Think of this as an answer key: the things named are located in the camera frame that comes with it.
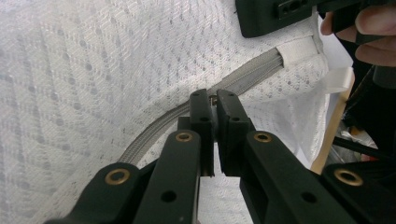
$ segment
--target finger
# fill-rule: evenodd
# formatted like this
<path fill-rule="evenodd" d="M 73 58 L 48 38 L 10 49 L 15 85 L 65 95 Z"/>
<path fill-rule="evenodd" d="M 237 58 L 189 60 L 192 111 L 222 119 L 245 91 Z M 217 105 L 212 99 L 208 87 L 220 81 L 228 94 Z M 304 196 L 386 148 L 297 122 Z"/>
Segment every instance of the finger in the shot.
<path fill-rule="evenodd" d="M 369 45 L 361 45 L 355 52 L 355 56 L 362 62 L 374 65 L 396 67 L 396 52 L 377 49 Z"/>
<path fill-rule="evenodd" d="M 358 33 L 356 26 L 350 26 L 343 31 L 338 32 L 336 35 L 338 38 L 349 41 L 355 42 L 356 41 L 356 34 Z"/>
<path fill-rule="evenodd" d="M 355 23 L 364 35 L 396 35 L 396 4 L 367 7 Z"/>
<path fill-rule="evenodd" d="M 323 23 L 320 25 L 320 32 L 323 35 L 332 34 L 332 12 L 326 13 L 326 17 L 324 18 Z"/>
<path fill-rule="evenodd" d="M 371 46 L 376 49 L 385 49 L 388 51 L 395 51 L 396 52 L 396 36 L 387 36 L 381 39 L 378 39 L 373 42 L 369 42 L 365 45 Z"/>

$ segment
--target white mesh fabric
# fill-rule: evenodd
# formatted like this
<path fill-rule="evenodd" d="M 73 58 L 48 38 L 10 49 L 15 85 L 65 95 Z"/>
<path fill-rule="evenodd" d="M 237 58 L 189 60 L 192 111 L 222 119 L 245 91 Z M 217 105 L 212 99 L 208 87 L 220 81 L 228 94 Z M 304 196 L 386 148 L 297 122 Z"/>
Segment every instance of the white mesh fabric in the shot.
<path fill-rule="evenodd" d="M 0 223 L 66 215 L 100 168 L 192 91 L 316 32 L 314 18 L 245 39 L 233 1 L 1 1 Z M 316 61 L 290 62 L 273 77 L 277 85 L 261 84 L 241 98 L 257 111 L 254 118 L 261 115 L 259 102 L 314 88 L 327 70 L 315 44 L 309 46 L 317 47 Z M 296 53 L 279 50 L 284 57 Z M 323 99 L 310 117 L 296 105 L 306 100 L 289 98 L 285 113 L 297 115 L 286 119 L 303 126 L 290 131 L 292 139 L 322 133 Z M 312 119 L 318 122 L 306 126 Z M 315 157 L 315 139 L 306 144 L 307 158 Z"/>

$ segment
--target white bag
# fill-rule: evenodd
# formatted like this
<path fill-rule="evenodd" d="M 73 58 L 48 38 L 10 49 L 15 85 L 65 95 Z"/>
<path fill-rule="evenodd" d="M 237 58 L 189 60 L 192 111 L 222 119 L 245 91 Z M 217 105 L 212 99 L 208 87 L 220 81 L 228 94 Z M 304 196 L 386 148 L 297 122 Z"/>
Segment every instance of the white bag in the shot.
<path fill-rule="evenodd" d="M 234 1 L 2 1 L 0 223 L 65 216 L 100 168 L 203 88 L 239 92 L 258 130 L 311 162 L 327 72 L 317 15 L 245 39 Z M 158 158 L 169 127 L 122 160 Z M 251 221 L 233 180 L 218 181 L 202 181 L 201 222 Z"/>

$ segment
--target white textured fabric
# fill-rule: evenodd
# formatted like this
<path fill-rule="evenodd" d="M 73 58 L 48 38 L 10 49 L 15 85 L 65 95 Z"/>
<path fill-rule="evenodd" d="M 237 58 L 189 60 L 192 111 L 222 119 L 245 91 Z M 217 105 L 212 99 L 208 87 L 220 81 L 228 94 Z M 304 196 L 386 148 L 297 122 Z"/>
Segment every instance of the white textured fabric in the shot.
<path fill-rule="evenodd" d="M 0 1 L 0 223 L 66 215 L 152 121 L 273 48 L 285 69 L 241 100 L 259 129 L 312 161 L 327 102 L 317 32 L 313 18 L 245 39 L 233 1 Z M 246 223 L 232 206 L 208 214 L 210 200 L 202 223 Z"/>

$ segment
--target bag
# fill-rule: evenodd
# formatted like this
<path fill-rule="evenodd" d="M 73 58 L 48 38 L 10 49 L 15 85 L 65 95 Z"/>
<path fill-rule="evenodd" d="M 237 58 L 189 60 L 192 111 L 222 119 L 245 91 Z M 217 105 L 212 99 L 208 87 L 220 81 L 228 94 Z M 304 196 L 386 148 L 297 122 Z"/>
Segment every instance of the bag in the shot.
<path fill-rule="evenodd" d="M 308 163 L 318 154 L 329 97 L 315 14 L 245 39 L 233 1 L 2 1 L 0 12 L 1 223 L 63 217 L 100 168 L 158 158 L 199 89 L 234 91 L 258 130 Z M 198 218 L 247 223 L 234 179 L 217 180 L 202 181 Z"/>

